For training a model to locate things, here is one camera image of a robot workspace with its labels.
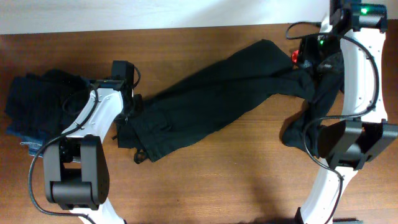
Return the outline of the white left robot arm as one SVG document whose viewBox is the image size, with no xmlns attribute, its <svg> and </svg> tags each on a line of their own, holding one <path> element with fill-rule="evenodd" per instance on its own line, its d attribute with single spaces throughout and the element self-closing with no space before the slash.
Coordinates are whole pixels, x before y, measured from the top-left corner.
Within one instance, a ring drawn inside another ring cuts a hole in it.
<svg viewBox="0 0 398 224">
<path fill-rule="evenodd" d="M 108 198 L 109 171 L 102 143 L 116 118 L 133 111 L 141 74 L 115 60 L 111 78 L 92 81 L 88 100 L 74 122 L 43 150 L 46 199 L 83 223 L 125 223 Z"/>
</svg>

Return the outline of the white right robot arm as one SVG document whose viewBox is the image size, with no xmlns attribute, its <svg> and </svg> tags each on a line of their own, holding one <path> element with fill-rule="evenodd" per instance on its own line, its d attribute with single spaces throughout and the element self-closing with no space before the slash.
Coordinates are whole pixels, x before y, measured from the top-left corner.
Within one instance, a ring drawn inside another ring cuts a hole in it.
<svg viewBox="0 0 398 224">
<path fill-rule="evenodd" d="M 333 223 L 345 188 L 364 164 L 397 139 L 397 125 L 389 124 L 382 96 L 382 51 L 386 40 L 387 7 L 361 1 L 330 1 L 322 20 L 319 46 L 331 37 L 340 42 L 345 89 L 337 123 L 322 129 L 318 152 L 309 157 L 320 169 L 296 223 Z"/>
</svg>

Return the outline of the black trousers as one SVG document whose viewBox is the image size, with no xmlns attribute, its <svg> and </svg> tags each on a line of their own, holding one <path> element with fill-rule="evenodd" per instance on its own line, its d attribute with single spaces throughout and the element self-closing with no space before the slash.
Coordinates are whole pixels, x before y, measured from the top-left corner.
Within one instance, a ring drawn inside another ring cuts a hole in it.
<svg viewBox="0 0 398 224">
<path fill-rule="evenodd" d="M 311 100 L 310 75 L 270 40 L 260 40 L 164 91 L 139 100 L 117 123 L 118 146 L 137 150 L 136 163 L 158 161 L 223 129 L 268 97 Z"/>
</svg>

